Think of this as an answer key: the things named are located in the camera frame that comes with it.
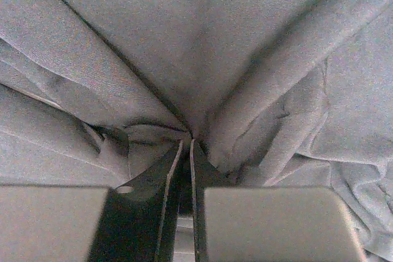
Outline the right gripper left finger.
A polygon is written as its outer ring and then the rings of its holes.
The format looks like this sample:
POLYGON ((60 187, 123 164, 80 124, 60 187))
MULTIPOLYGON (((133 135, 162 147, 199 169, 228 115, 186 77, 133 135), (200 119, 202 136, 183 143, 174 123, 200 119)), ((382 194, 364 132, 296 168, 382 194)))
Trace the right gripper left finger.
POLYGON ((2 185, 2 261, 171 261, 183 142, 116 189, 2 185))

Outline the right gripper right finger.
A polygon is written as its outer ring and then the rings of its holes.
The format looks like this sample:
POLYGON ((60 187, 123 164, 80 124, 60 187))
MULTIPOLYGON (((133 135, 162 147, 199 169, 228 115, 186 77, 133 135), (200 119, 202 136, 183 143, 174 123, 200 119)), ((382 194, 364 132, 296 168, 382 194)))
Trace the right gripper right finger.
POLYGON ((346 204, 324 187, 234 187, 190 144, 197 261, 365 261, 346 204))

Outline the black trousers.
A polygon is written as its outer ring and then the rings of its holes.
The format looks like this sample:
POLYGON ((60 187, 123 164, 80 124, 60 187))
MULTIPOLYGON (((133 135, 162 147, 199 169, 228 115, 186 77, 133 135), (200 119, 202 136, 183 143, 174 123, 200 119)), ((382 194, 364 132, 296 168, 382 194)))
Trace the black trousers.
POLYGON ((234 187, 324 187, 392 260, 392 0, 1 0, 1 186, 116 189, 183 142, 234 187))

